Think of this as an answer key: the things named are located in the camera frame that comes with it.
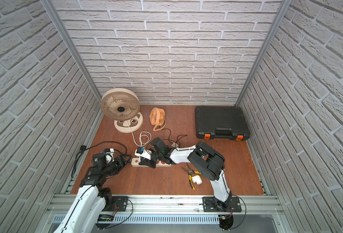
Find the white pipe elbow fitting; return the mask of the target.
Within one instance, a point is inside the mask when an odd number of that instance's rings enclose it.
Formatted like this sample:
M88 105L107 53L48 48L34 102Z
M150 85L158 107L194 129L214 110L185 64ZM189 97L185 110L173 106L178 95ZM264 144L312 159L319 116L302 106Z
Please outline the white pipe elbow fitting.
M202 184L202 179L199 175L192 176L191 179L192 179L192 182L197 184L197 185Z

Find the large beige desk fan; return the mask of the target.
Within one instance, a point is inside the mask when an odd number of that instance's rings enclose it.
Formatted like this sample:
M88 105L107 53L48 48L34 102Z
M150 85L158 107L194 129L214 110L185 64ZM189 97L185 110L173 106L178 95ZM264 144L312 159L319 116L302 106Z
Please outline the large beige desk fan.
M102 97L101 110L106 117L114 120L115 128L121 133L131 133L142 126L139 99L128 89L108 90Z

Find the left small circuit board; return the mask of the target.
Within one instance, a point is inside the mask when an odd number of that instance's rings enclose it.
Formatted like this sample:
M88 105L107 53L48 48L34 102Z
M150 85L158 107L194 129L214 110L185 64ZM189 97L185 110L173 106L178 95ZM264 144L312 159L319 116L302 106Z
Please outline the left small circuit board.
M114 215L100 214L97 220L98 224L109 224L114 220Z

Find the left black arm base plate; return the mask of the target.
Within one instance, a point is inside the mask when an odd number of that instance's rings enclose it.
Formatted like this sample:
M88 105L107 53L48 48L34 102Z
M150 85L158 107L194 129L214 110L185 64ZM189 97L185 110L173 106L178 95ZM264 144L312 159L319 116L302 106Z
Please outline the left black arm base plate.
M103 196L96 197L92 206L104 203L102 211L104 212L125 212L127 208L128 196Z

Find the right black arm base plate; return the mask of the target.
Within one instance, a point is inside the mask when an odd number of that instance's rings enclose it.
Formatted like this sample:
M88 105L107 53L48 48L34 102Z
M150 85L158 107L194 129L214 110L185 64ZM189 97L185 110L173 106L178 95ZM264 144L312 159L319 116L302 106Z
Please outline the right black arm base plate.
M219 201L215 197L202 197L204 212L242 212L238 197L229 196L225 202Z

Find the small orange desk fan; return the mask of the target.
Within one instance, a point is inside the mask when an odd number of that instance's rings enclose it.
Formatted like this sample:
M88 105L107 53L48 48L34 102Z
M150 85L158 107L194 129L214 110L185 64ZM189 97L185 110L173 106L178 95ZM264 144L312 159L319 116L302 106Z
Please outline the small orange desk fan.
M150 122L153 125L153 131L160 131L165 128L166 126L166 114L164 109L161 108L153 108L149 118Z

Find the yellow handled pliers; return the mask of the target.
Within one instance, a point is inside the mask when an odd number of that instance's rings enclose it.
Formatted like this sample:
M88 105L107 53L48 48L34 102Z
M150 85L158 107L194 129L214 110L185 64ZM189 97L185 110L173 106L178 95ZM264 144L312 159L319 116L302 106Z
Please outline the yellow handled pliers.
M188 164L186 164L185 167L182 167L182 169L183 169L185 172L188 173L189 185L190 185L190 187L191 187L193 190L195 190L195 186L194 186L195 183L192 182L192 179L191 179L191 178L192 178L192 176L195 176L195 175L199 175L199 176L200 176L201 173L198 172L198 171L193 170Z

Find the black plastic tool case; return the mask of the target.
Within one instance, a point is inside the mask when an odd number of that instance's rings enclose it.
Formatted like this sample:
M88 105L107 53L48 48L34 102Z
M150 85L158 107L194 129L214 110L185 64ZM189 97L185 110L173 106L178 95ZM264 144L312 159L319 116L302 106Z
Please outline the black plastic tool case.
M242 109L233 106L197 106L195 127L199 139L245 141L251 136Z

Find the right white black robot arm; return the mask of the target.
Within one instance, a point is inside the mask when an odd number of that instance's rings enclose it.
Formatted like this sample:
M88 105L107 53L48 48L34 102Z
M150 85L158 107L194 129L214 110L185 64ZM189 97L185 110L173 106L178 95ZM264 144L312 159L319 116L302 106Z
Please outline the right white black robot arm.
M203 141L188 148L170 148L160 138L155 138L151 145L153 148L150 150L138 147L135 151L141 166L154 169L159 161L167 165L191 163L194 170L189 166L184 168L189 175L191 187L193 187L192 174L201 175L211 182L215 200L221 204L228 202L232 193L225 178L225 158L214 148Z

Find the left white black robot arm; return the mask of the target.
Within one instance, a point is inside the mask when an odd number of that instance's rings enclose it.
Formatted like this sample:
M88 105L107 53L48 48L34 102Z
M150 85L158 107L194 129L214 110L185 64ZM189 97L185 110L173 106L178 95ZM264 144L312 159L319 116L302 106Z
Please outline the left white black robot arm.
M131 160L131 156L105 150L95 154L92 166L88 168L74 202L65 218L55 230L56 233L90 233L96 226L107 230L118 226L113 224L117 212L124 212L132 202L127 196L113 197L110 188L104 187L107 179L117 175Z

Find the right small round controller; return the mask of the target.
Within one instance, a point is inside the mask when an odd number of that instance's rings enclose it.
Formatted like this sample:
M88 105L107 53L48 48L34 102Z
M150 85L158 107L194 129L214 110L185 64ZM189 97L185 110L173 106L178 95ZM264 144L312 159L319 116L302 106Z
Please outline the right small round controller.
M232 228L234 218L232 215L219 215L219 227L223 231L228 231Z

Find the beige red power strip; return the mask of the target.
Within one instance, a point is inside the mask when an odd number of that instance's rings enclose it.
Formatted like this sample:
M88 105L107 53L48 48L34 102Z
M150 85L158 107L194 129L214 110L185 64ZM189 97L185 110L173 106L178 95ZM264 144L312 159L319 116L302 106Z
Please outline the beige red power strip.
M138 164L139 159L143 159L143 157L140 157L140 158L133 158L132 161L131 161L131 165L132 165L133 167L148 167L148 166L140 166L140 165ZM171 167L171 165L165 164L165 165L161 165L161 166L157 166L157 167Z

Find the aluminium front frame rail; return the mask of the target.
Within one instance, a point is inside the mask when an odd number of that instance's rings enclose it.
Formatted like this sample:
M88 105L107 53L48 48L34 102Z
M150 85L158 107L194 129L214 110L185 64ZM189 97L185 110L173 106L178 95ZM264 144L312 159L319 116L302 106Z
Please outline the aluminium front frame rail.
M47 207L46 213L67 213L76 195L55 194ZM115 206L118 214L206 214L202 196L199 195L118 195L121 201ZM282 215L284 211L276 196L241 196L241 212L232 207L227 212L234 215Z

